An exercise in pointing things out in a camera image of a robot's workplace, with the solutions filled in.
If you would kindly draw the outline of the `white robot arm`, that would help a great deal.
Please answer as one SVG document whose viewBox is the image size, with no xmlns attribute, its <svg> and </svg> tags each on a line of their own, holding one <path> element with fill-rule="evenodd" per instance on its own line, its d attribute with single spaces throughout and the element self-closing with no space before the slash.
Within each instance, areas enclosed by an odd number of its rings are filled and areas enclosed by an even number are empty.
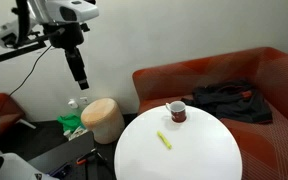
<svg viewBox="0 0 288 180">
<path fill-rule="evenodd" d="M 86 22 L 99 15 L 96 0 L 15 0 L 17 19 L 0 27 L 0 46 L 10 51 L 0 62 L 42 48 L 62 48 L 74 80 L 89 87 L 78 46 L 89 30 Z M 15 153 L 0 154 L 0 180 L 55 180 Z"/>
</svg>

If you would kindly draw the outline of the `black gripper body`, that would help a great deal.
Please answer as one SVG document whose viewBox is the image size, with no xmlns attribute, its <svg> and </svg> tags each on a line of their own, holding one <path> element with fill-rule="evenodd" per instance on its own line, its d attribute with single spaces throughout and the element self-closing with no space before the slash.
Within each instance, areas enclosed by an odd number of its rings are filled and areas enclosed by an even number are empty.
<svg viewBox="0 0 288 180">
<path fill-rule="evenodd" d="M 84 70 L 84 62 L 77 47 L 65 51 L 65 57 L 74 80 L 79 84 L 81 90 L 89 88 L 87 76 Z"/>
</svg>

